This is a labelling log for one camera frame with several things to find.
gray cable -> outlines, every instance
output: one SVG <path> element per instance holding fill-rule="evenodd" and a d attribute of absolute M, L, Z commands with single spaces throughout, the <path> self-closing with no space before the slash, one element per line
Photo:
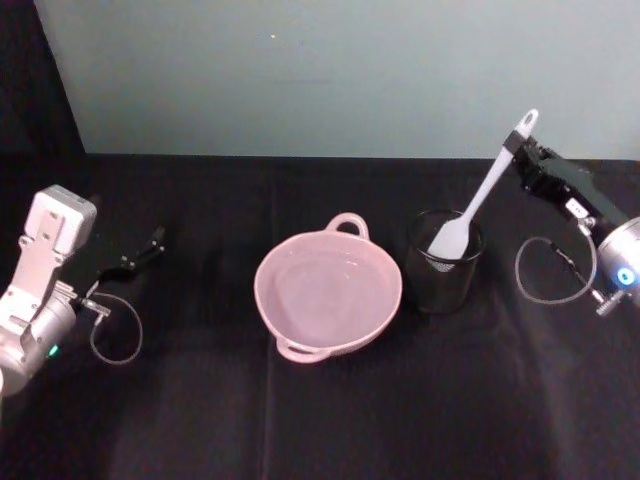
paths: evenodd
<path fill-rule="evenodd" d="M 577 300 L 578 298 L 582 297 L 585 293 L 587 293 L 593 286 L 593 282 L 595 281 L 595 278 L 596 278 L 596 273 L 598 270 L 598 256 L 596 252 L 596 246 L 593 243 L 593 239 L 591 238 L 591 235 L 585 235 L 585 236 L 587 237 L 587 241 L 589 242 L 589 249 L 591 250 L 591 275 L 589 275 L 589 280 L 587 280 L 587 283 L 584 285 L 584 287 L 582 287 L 581 290 L 574 293 L 570 297 L 560 298 L 557 300 L 545 300 L 542 298 L 537 298 L 529 294 L 529 292 L 525 290 L 524 286 L 522 285 L 522 279 L 520 278 L 520 260 L 522 258 L 522 253 L 524 252 L 524 249 L 530 243 L 533 243 L 535 241 L 545 242 L 549 245 L 553 243 L 551 240 L 545 237 L 531 237 L 529 240 L 524 242 L 520 247 L 520 250 L 518 250 L 518 254 L 516 255 L 516 261 L 514 265 L 515 272 L 516 272 L 516 282 L 518 283 L 518 289 L 520 290 L 520 293 L 522 293 L 522 295 L 524 295 L 526 299 L 542 305 L 562 305 L 565 303 L 573 302 L 574 300 Z"/>
<path fill-rule="evenodd" d="M 110 293 L 96 292 L 95 289 L 92 291 L 92 295 L 96 295 L 98 297 L 111 298 L 113 300 L 117 300 L 122 304 L 124 304 L 129 310 L 131 310 L 131 313 L 133 313 L 133 316 L 135 317 L 136 322 L 138 324 L 138 330 L 140 331 L 140 336 L 138 338 L 138 345 L 136 347 L 136 350 L 129 357 L 123 360 L 112 360 L 110 358 L 107 358 L 103 354 L 101 354 L 98 351 L 98 347 L 96 347 L 96 332 L 98 331 L 98 326 L 102 322 L 102 318 L 98 317 L 98 320 L 96 320 L 96 323 L 93 325 L 93 329 L 91 330 L 91 336 L 89 337 L 89 344 L 91 345 L 91 350 L 96 355 L 96 357 L 98 357 L 100 360 L 102 360 L 103 362 L 109 365 L 121 366 L 121 365 L 127 365 L 128 363 L 131 363 L 138 356 L 138 354 L 140 353 L 140 350 L 142 350 L 144 330 L 142 328 L 142 320 L 140 319 L 140 315 L 138 315 L 138 312 L 136 312 L 136 309 L 133 308 L 133 306 L 131 306 L 129 302 L 127 302 L 125 299 L 120 298 L 116 295 L 112 295 Z"/>

black tablecloth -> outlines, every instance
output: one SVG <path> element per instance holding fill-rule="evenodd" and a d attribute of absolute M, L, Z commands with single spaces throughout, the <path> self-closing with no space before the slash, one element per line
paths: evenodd
<path fill-rule="evenodd" d="M 640 212 L 637 165 L 590 164 L 597 186 L 631 216 Z M 525 239 L 549 236 L 581 262 L 587 250 L 513 172 L 478 214 L 488 246 L 462 310 L 428 318 L 403 302 L 374 343 L 316 365 L 292 364 L 274 348 L 252 288 L 273 246 L 353 211 L 400 263 L 413 215 L 463 209 L 488 168 L 4 159 L 3 285 L 32 196 L 53 183 L 101 197 L 92 243 L 76 259 L 92 272 L 105 252 L 135 251 L 159 224 L 168 236 L 159 264 L 109 287 L 143 318 L 141 356 L 126 367 L 100 363 L 87 344 L 92 317 L 81 315 L 60 353 L 5 399 L 0 478 L 638 478 L 637 311 L 622 305 L 602 319 L 589 296 L 544 307 L 520 295 L 513 261 Z M 550 253 L 531 255 L 530 288 L 547 296 L 578 288 Z M 124 350 L 135 340 L 126 318 L 112 327 Z"/>

pink ceramic bowl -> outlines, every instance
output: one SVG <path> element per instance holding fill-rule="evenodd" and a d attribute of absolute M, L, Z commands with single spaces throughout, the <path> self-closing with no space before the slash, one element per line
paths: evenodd
<path fill-rule="evenodd" d="M 359 235 L 337 230 L 347 222 Z M 271 250 L 258 267 L 254 294 L 280 354 L 314 363 L 375 339 L 398 310 L 402 276 L 369 240 L 365 221 L 343 213 L 325 230 L 295 235 Z"/>

light blue wall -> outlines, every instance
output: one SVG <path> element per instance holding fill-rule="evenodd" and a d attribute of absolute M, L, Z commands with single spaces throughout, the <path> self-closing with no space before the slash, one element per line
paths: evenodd
<path fill-rule="evenodd" d="M 640 1 L 39 0 L 90 152 L 640 158 Z"/>

led light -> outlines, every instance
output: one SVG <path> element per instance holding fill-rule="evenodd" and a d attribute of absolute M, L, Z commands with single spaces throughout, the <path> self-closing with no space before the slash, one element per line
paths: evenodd
<path fill-rule="evenodd" d="M 618 280 L 623 285 L 631 285 L 636 281 L 636 274 L 631 269 L 623 267 L 618 270 Z"/>

